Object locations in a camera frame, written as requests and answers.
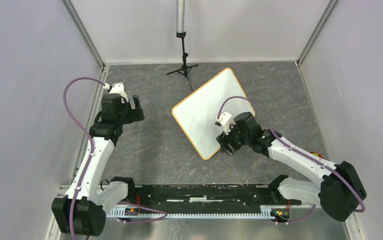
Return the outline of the whiteboard with yellow edge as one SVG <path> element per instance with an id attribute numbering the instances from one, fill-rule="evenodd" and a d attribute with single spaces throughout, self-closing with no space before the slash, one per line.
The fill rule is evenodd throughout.
<path id="1" fill-rule="evenodd" d="M 219 112 L 227 112 L 233 117 L 243 112 L 256 115 L 239 80 L 229 67 L 171 110 L 172 116 L 203 160 L 210 159 L 220 150 L 216 140 L 223 132 L 223 128 L 216 125 Z"/>

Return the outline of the red object behind right arm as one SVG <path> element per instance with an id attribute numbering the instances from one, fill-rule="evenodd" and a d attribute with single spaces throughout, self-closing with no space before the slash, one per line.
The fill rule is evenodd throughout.
<path id="1" fill-rule="evenodd" d="M 317 159 L 324 159 L 324 157 L 320 154 L 320 153 L 318 153 L 318 152 L 313 152 L 313 151 L 311 151 L 310 152 L 313 156 L 315 156 Z"/>

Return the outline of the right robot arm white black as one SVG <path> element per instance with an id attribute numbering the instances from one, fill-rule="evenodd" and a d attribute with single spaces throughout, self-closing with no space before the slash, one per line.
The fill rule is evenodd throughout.
<path id="1" fill-rule="evenodd" d="M 223 153 L 232 155 L 247 146 L 255 153 L 279 161 L 308 180 L 297 180 L 280 175 L 270 183 L 268 198 L 274 204 L 298 200 L 321 206 L 333 219 L 344 222 L 352 213 L 366 211 L 367 192 L 355 169 L 347 162 L 335 163 L 306 151 L 280 133 L 263 129 L 250 112 L 232 116 L 221 113 L 215 124 L 222 127 L 216 137 Z"/>

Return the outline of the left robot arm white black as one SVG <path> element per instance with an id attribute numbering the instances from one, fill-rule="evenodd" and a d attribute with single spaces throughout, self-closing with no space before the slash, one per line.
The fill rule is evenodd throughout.
<path id="1" fill-rule="evenodd" d="M 106 163 L 123 133 L 123 126 L 144 120 L 140 97 L 131 100 L 118 93 L 101 99 L 101 110 L 87 131 L 87 149 L 71 186 L 63 197 L 56 197 L 51 210 L 60 231 L 73 237 L 98 237 L 107 215 L 122 201 L 132 203 L 137 197 L 131 177 L 113 177 L 99 192 Z"/>

